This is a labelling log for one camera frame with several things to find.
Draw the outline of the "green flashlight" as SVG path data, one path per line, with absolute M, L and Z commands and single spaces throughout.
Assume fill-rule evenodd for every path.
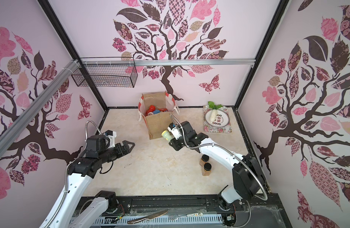
M 174 136 L 168 130 L 163 131 L 161 135 L 168 142 L 170 142 L 172 139 L 174 139 Z

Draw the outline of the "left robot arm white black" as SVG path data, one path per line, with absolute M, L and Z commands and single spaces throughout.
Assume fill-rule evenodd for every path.
M 42 228 L 89 228 L 105 211 L 117 209 L 119 203 L 115 193 L 100 191 L 80 215 L 72 218 L 85 190 L 95 175 L 102 173 L 103 164 L 113 164 L 135 147 L 133 142 L 126 140 L 115 143 L 115 137 L 115 132 L 107 131 L 87 138 L 83 156 L 67 166 L 63 190 L 42 222 Z

